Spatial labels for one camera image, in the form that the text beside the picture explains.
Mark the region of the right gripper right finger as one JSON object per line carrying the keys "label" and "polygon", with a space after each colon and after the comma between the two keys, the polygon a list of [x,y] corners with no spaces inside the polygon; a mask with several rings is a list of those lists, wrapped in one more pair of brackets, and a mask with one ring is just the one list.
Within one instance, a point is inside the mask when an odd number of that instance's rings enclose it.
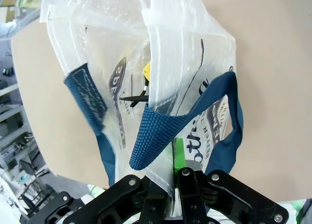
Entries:
{"label": "right gripper right finger", "polygon": [[186,224],[216,223],[206,208],[222,213],[235,224],[285,224],[286,208],[222,170],[204,174],[187,166],[183,140],[173,140],[175,186]]}

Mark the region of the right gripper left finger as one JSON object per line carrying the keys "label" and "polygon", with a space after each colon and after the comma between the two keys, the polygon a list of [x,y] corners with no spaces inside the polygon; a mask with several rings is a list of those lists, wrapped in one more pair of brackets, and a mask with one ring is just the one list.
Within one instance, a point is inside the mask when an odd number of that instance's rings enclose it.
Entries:
{"label": "right gripper left finger", "polygon": [[127,175],[65,218],[65,223],[123,224],[139,213],[139,224],[160,224],[167,201],[168,193],[149,178]]}

